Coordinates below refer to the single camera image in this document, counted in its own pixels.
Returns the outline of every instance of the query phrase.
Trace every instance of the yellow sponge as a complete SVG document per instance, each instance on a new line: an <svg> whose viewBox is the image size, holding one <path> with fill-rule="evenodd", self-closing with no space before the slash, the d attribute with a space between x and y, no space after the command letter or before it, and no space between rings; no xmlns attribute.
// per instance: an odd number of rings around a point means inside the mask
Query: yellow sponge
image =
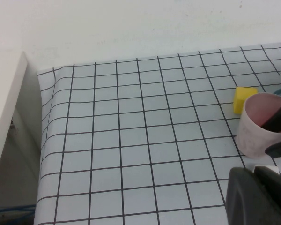
<svg viewBox="0 0 281 225"><path fill-rule="evenodd" d="M235 114L241 114L245 100L257 93L256 88L236 88L233 101L233 111Z"/></svg>

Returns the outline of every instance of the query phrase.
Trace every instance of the white shelf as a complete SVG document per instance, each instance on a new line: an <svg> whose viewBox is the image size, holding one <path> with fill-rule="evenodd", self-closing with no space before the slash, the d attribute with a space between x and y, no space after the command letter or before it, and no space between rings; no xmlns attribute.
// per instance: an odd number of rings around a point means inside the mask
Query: white shelf
<svg viewBox="0 0 281 225"><path fill-rule="evenodd" d="M0 51L0 158L26 67L22 51Z"/></svg>

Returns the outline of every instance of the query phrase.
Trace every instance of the cup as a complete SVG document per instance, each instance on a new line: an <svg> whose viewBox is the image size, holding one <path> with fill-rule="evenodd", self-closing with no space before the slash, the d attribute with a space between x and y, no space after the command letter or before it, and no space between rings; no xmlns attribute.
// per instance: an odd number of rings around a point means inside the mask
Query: cup
<svg viewBox="0 0 281 225"><path fill-rule="evenodd" d="M250 158L265 155L265 150L281 141L281 133L261 128L281 108L281 96L257 93L244 103L236 136L238 149Z"/></svg>

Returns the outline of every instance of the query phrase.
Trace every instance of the blue cable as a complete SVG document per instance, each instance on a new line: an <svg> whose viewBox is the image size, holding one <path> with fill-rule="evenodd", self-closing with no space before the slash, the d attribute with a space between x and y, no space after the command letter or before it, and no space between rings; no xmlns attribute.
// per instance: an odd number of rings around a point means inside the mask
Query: blue cable
<svg viewBox="0 0 281 225"><path fill-rule="evenodd" d="M15 225L15 224L17 224L17 223L23 221L23 220L26 219L27 217L32 216L33 214L34 214L34 212L28 213L28 214L26 214L26 215L24 215L24 216L19 217L18 219L14 219L14 220L12 220L12 221L6 223L6 225Z"/></svg>
<svg viewBox="0 0 281 225"><path fill-rule="evenodd" d="M10 211L30 211L34 212L34 208L36 205L24 205L24 206L17 206L17 207L12 207L12 208L6 208L6 209L1 209L0 212L10 212Z"/></svg>

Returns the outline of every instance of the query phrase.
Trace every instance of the black object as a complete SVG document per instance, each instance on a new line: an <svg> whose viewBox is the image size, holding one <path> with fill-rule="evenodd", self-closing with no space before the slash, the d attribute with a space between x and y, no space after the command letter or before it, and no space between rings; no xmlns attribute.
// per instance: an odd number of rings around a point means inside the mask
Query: black object
<svg viewBox="0 0 281 225"><path fill-rule="evenodd" d="M261 127L272 132L281 132L281 108Z"/></svg>
<svg viewBox="0 0 281 225"><path fill-rule="evenodd" d="M232 168L226 212L229 225L281 225L281 176L264 166Z"/></svg>
<svg viewBox="0 0 281 225"><path fill-rule="evenodd" d="M281 157L281 142L268 147L266 149L266 154L274 158Z"/></svg>

